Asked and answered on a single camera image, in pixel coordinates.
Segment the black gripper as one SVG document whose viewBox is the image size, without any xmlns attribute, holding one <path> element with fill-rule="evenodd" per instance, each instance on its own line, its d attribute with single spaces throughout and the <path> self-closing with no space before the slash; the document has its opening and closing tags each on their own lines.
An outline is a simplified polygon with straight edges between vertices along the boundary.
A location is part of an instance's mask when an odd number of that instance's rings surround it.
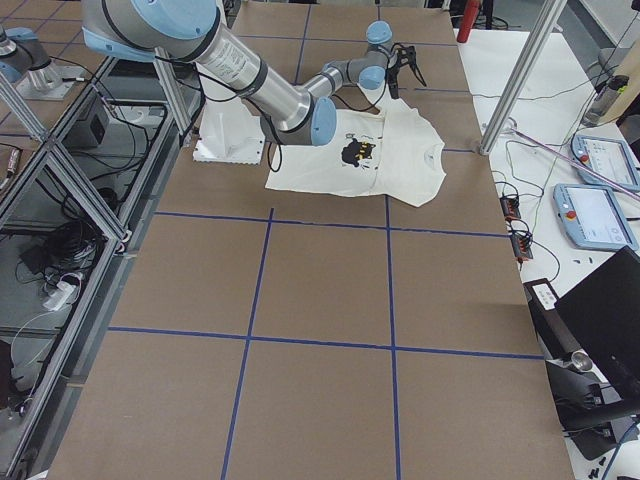
<svg viewBox="0 0 640 480">
<path fill-rule="evenodd" d="M 394 43 L 391 49 L 392 57 L 387 67 L 387 79 L 389 80 L 389 92 L 392 99 L 399 98 L 399 87 L 397 77 L 400 70 L 408 66 L 415 79 L 421 86 L 426 85 L 426 80 L 419 68 L 416 60 L 416 50 L 413 45 Z"/>
</svg>

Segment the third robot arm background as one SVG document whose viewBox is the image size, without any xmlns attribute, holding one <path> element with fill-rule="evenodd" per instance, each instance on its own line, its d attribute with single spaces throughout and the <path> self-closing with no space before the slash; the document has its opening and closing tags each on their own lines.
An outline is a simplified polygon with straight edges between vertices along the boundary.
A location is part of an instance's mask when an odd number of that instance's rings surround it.
<svg viewBox="0 0 640 480">
<path fill-rule="evenodd" d="M 60 67 L 29 28 L 1 28 L 1 73 L 28 100 L 62 101 L 75 81 L 73 67 Z"/>
</svg>

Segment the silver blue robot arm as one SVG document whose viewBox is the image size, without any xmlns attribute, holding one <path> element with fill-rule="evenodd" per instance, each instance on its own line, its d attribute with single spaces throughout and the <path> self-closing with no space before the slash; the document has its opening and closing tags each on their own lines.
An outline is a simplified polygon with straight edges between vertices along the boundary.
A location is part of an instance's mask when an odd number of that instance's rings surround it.
<svg viewBox="0 0 640 480">
<path fill-rule="evenodd" d="M 119 59 L 196 63 L 234 96 L 262 113 L 261 128 L 280 145 L 324 146 L 334 137 L 336 107 L 331 97 L 345 85 L 367 90 L 387 86 L 396 97 L 397 72 L 414 66 L 415 49 L 392 40 L 390 26 L 373 22 L 361 58 L 332 61 L 309 81 L 293 86 L 224 25 L 213 1 L 84 1 L 83 35 L 92 50 Z"/>
</svg>

